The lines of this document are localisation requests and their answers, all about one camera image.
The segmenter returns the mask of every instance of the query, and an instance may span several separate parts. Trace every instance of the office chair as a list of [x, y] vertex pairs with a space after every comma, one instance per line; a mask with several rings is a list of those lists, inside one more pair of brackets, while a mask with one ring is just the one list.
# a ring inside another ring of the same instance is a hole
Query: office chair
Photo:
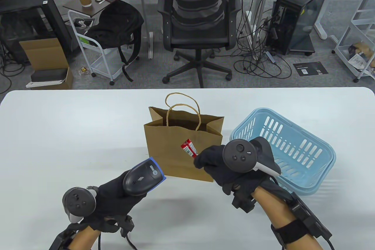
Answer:
[[196, 68], [199, 85], [203, 88], [203, 67], [227, 73], [225, 78], [230, 81], [230, 69], [206, 59], [214, 58], [214, 48], [230, 50], [235, 47], [236, 16], [240, 10], [240, 0], [158, 0], [158, 12], [163, 17], [164, 48], [171, 52], [174, 48], [195, 50], [195, 57], [176, 51], [175, 61], [183, 57], [189, 63], [168, 73], [163, 83], [167, 84], [171, 77]]

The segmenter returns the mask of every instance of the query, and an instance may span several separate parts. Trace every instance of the black backpack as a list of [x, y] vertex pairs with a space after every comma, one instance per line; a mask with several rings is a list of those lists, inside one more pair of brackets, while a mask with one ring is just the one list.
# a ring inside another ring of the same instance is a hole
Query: black backpack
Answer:
[[[143, 23], [143, 17], [136, 8], [126, 2], [117, 0], [102, 11], [99, 23], [91, 27], [85, 34], [98, 41], [103, 49], [118, 48], [121, 61], [124, 63], [122, 72], [130, 82], [133, 82], [133, 80], [126, 73], [125, 66], [135, 60], [139, 54]], [[134, 45], [129, 61], [126, 61], [121, 51], [122, 45]]]

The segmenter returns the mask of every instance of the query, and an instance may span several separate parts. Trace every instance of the white metal cart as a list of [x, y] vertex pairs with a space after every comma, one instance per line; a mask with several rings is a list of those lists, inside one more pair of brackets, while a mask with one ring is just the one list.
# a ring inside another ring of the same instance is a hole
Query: white metal cart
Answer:
[[[83, 57], [86, 60], [87, 67], [91, 71], [91, 76], [95, 77], [96, 74], [101, 74], [111, 80], [111, 86], [114, 85], [114, 79], [116, 79], [122, 73], [123, 66], [124, 69], [126, 69], [131, 64], [131, 61], [127, 65], [124, 65], [124, 63], [121, 61], [118, 48], [103, 49], [102, 46], [96, 40], [78, 33], [74, 25], [73, 14], [79, 15], [80, 17], [84, 18], [90, 18], [90, 16], [83, 13], [79, 13], [74, 10], [68, 11], [68, 18], [71, 23], [71, 27], [77, 38]], [[90, 49], [100, 53], [100, 57], [95, 61], [90, 62], [87, 58], [85, 49]], [[133, 52], [133, 50], [130, 49], [129, 45], [121, 46], [121, 50], [126, 58], [129, 58]]]
[[[347, 27], [345, 33], [338, 41], [335, 49], [332, 50], [332, 53], [336, 53], [339, 56], [339, 58], [343, 61], [343, 63], [356, 76], [356, 78], [353, 80], [353, 82], [355, 83], [357, 83], [362, 76], [370, 76], [375, 80], [375, 73], [373, 69], [370, 67], [370, 63], [375, 57], [375, 36], [372, 35], [372, 38], [370, 37], [371, 33], [375, 34], [375, 16], [373, 16], [375, 9], [365, 9], [368, 1], [369, 0], [361, 1], [356, 12], [352, 16], [349, 26]], [[370, 12], [371, 18], [359, 19], [361, 13], [368, 12]], [[349, 63], [350, 57], [348, 48], [352, 44], [358, 42], [352, 41], [351, 43], [348, 43], [348, 41], [352, 40], [352, 38], [355, 38], [360, 42], [364, 42], [367, 46], [369, 46], [369, 48], [373, 52], [372, 56], [368, 59], [366, 64], [363, 65], [363, 69], [357, 69]]]

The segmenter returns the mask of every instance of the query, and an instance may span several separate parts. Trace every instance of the gray carpet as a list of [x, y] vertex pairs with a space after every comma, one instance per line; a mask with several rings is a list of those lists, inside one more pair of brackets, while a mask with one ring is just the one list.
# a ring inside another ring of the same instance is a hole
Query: gray carpet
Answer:
[[[67, 10], [62, 5], [69, 0], [55, 0], [60, 12], [64, 15]], [[124, 0], [140, 9], [140, 0]], [[272, 7], [274, 0], [267, 0], [265, 10]], [[333, 0], [329, 4], [327, 13], [325, 14], [322, 25], [327, 31], [328, 35], [335, 35], [340, 37], [348, 22], [355, 11], [360, 0]], [[251, 0], [244, 0], [244, 7], [250, 6]], [[91, 76], [80, 76], [79, 68], [86, 66], [83, 55], [78, 54], [69, 60], [70, 66], [74, 74], [73, 89], [147, 89], [147, 88], [198, 88], [198, 77], [195, 69], [186, 73], [180, 74], [171, 78], [170, 83], [165, 85], [161, 82], [166, 73], [182, 66], [183, 61], [176, 62], [173, 60], [173, 53], [166, 51], [162, 44], [161, 34], [161, 16], [156, 11], [157, 0], [146, 0], [147, 18], [149, 20], [150, 30], [154, 32], [154, 58], [149, 60], [147, 58], [146, 44], [143, 44], [139, 61], [135, 61], [127, 68], [127, 72], [134, 82], [130, 83], [123, 75], [120, 75], [115, 80], [115, 85], [109, 85], [109, 79], [101, 76], [95, 78]], [[217, 73], [215, 71], [204, 69], [204, 82], [207, 88], [258, 88], [258, 87], [344, 87], [344, 86], [364, 86], [375, 91], [375, 81], [370, 77], [363, 77], [359, 83], [352, 82], [352, 73], [343, 65], [340, 59], [331, 54], [331, 49], [334, 48], [334, 43], [330, 40], [321, 40], [316, 34], [315, 30], [311, 33], [311, 38], [315, 46], [316, 53], [310, 57], [299, 55], [288, 55], [284, 59], [292, 68], [292, 76], [288, 79], [266, 79], [257, 76], [249, 76], [246, 74], [237, 73], [233, 69], [233, 63], [238, 58], [233, 57], [216, 57], [211, 60], [214, 63], [225, 66], [233, 70], [233, 79], [231, 81], [225, 80], [225, 74]], [[230, 54], [231, 51], [222, 50], [219, 55]], [[98, 56], [96, 53], [90, 53], [89, 57], [94, 58]], [[276, 58], [280, 67], [283, 69], [283, 76], [287, 76], [289, 68], [285, 62]], [[311, 62], [321, 61], [327, 69], [327, 75], [300, 77], [294, 67], [293, 63], [297, 62]], [[266, 69], [270, 73], [277, 73], [277, 69], [270, 63], [265, 64]], [[31, 67], [27, 67], [25, 71], [16, 77], [12, 77], [11, 90], [25, 89], [25, 85], [30, 81]], [[6, 89], [8, 81], [0, 76], [0, 92]], [[4, 98], [4, 94], [0, 95], [0, 101]]]

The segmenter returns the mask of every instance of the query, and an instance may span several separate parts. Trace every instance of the cardboard box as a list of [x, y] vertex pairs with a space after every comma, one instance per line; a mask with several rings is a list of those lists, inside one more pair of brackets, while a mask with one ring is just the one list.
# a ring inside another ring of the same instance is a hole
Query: cardboard box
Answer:
[[30, 64], [34, 70], [67, 68], [67, 77], [59, 85], [34, 87], [32, 90], [70, 90], [73, 84], [73, 75], [57, 38], [22, 41], [20, 45], [24, 49]]

